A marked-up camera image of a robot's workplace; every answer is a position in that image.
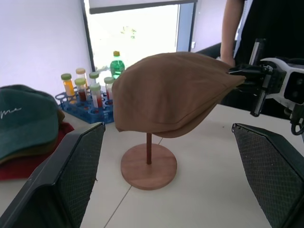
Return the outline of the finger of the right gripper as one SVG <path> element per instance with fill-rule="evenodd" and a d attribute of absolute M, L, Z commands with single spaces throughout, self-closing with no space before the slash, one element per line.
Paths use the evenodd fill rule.
<path fill-rule="evenodd" d="M 240 92 L 257 92 L 261 88 L 258 81 L 245 80 L 242 84 L 238 85 L 235 89 Z"/>
<path fill-rule="evenodd" d="M 260 75 L 263 73 L 262 67 L 253 66 L 248 64 L 240 64 L 233 68 L 231 68 L 228 73 L 230 75 L 241 75 L 241 76 L 249 76 L 249 75 Z"/>

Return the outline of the person's hand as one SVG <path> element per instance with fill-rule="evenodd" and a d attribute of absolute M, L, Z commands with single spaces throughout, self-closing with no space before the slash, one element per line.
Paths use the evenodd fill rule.
<path fill-rule="evenodd" d="M 236 65 L 232 53 L 230 53 L 230 54 L 227 54 L 227 53 L 226 54 L 221 54 L 220 60 L 222 62 L 230 65 L 231 67 L 234 67 Z"/>

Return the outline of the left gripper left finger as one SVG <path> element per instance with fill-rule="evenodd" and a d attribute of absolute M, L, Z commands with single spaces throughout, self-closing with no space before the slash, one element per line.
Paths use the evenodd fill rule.
<path fill-rule="evenodd" d="M 30 175 L 0 218 L 2 228 L 78 228 L 100 159 L 104 123 L 68 133 Z"/>

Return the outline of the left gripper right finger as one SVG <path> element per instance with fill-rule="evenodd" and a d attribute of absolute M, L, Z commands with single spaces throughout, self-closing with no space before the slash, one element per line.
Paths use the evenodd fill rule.
<path fill-rule="evenodd" d="M 235 123 L 247 181 L 273 228 L 304 226 L 304 158 L 283 136 Z"/>

